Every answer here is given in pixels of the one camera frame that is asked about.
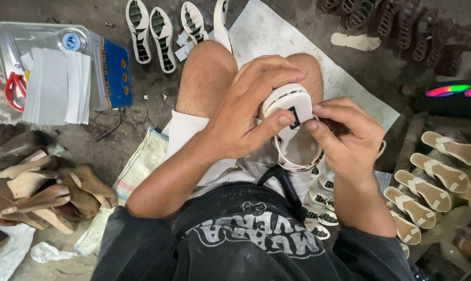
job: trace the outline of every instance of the fingernail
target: fingernail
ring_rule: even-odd
[[[282,125],[290,125],[294,122],[294,120],[290,119],[289,117],[287,117],[286,115],[281,115],[278,119],[279,123],[281,123]]]
[[[315,122],[309,122],[306,127],[308,131],[315,131],[317,130],[317,124]]]

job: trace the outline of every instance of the person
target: person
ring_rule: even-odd
[[[304,228],[272,182],[255,185],[277,155],[270,138],[293,124],[264,118],[273,88],[300,83],[319,119],[303,124],[335,173],[343,224],[332,252]],[[322,73],[307,54],[263,55],[241,67],[214,41],[198,44],[182,73],[167,160],[109,216],[92,280],[412,280],[394,220],[373,175],[384,131],[346,98],[322,101]],[[302,178],[289,172],[302,198]]]

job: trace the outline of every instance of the man's right hand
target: man's right hand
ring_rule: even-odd
[[[348,133],[335,136],[321,121],[311,119],[305,128],[317,139],[332,171],[357,185],[370,182],[383,140],[383,128],[348,98],[328,99],[313,106],[313,114],[343,123]]]

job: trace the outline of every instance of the hand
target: hand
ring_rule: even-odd
[[[199,132],[207,156],[214,161],[244,157],[291,125],[294,114],[287,110],[275,112],[260,125],[254,117],[274,88],[306,78],[307,73],[297,68],[279,56],[262,56],[245,64],[209,123]]]
[[[321,121],[305,122],[305,128],[324,150],[332,171],[352,184],[370,181],[384,136],[383,128],[348,98],[325,100],[313,106],[313,113],[349,129],[346,134],[335,136]]]

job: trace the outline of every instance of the white shorts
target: white shorts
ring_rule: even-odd
[[[171,111],[172,118],[164,128],[163,134],[170,137],[170,144],[165,158],[170,158],[184,146],[195,133],[206,127],[209,118],[197,117]],[[240,159],[223,159],[214,163],[201,178],[189,199],[201,196],[225,182],[252,182],[257,183],[263,174],[271,167],[277,165],[278,151],[270,140],[260,149]],[[293,183],[296,194],[303,202],[310,189],[308,183],[312,171],[289,171],[289,179]],[[275,190],[284,196],[280,182],[271,177],[264,186]]]

